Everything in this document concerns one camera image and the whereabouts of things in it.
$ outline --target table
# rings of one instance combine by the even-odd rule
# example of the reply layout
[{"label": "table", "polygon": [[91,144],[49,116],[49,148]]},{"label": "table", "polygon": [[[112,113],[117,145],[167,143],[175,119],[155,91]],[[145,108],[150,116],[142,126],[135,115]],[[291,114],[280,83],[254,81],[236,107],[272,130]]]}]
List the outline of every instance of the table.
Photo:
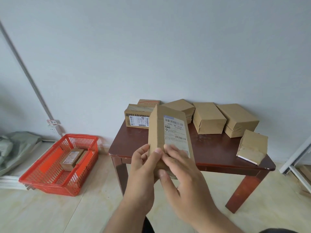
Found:
[{"label": "table", "polygon": [[[241,137],[230,138],[226,133],[198,135],[193,123],[188,125],[196,166],[201,171],[245,175],[226,204],[235,213],[265,176],[276,166],[268,155],[259,166],[236,156]],[[131,163],[135,150],[148,143],[148,129],[126,127],[125,121],[109,149],[122,194],[127,184],[126,164]]]}]

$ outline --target red plastic basket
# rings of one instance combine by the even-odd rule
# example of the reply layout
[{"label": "red plastic basket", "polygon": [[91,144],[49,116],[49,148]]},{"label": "red plastic basket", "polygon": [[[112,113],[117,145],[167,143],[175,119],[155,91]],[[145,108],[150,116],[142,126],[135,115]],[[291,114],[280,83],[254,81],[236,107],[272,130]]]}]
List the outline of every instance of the red plastic basket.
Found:
[{"label": "red plastic basket", "polygon": [[[98,159],[98,137],[84,134],[66,134],[38,159],[19,182],[45,193],[76,196]],[[71,149],[88,150],[71,171],[65,171],[60,161]]]}]

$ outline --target barcode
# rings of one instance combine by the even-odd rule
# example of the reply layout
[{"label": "barcode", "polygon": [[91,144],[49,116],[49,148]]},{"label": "barcode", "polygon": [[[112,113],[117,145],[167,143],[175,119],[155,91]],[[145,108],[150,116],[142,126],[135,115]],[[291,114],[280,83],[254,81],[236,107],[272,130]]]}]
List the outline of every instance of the barcode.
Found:
[{"label": "barcode", "polygon": [[177,125],[180,125],[180,126],[183,126],[184,124],[183,123],[180,123],[180,122],[176,122],[174,120],[171,120],[171,119],[165,119],[166,122],[169,122],[169,123],[174,123],[174,124],[177,124]]},{"label": "barcode", "polygon": [[187,139],[186,138],[183,138],[183,137],[180,137],[180,136],[175,136],[176,138],[179,138],[179,139],[181,139],[181,140],[184,140],[184,141],[186,141]]}]

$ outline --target white wall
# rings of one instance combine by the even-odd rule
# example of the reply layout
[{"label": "white wall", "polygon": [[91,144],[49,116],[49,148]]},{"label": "white wall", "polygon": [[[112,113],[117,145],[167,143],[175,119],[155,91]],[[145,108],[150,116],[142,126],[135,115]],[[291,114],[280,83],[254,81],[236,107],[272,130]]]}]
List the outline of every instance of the white wall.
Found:
[{"label": "white wall", "polygon": [[127,104],[239,103],[269,154],[311,134],[311,0],[0,0],[55,119],[110,144]]},{"label": "white wall", "polygon": [[59,138],[48,129],[47,119],[28,79],[0,34],[0,135],[29,131],[47,139]]}]

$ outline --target white shipping label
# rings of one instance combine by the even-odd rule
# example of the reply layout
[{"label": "white shipping label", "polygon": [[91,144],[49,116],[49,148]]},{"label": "white shipping label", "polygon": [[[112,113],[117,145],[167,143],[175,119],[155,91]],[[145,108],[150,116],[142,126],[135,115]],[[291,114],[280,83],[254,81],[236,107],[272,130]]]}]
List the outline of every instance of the white shipping label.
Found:
[{"label": "white shipping label", "polygon": [[178,149],[184,150],[190,158],[184,121],[165,115],[164,140],[165,144],[174,144]]},{"label": "white shipping label", "polygon": [[131,126],[149,127],[149,117],[129,116]]},{"label": "white shipping label", "polygon": [[73,151],[71,152],[67,158],[65,159],[65,161],[63,162],[64,164],[72,164],[72,162],[75,160],[75,158],[77,157],[77,155],[79,154],[79,151]]}]

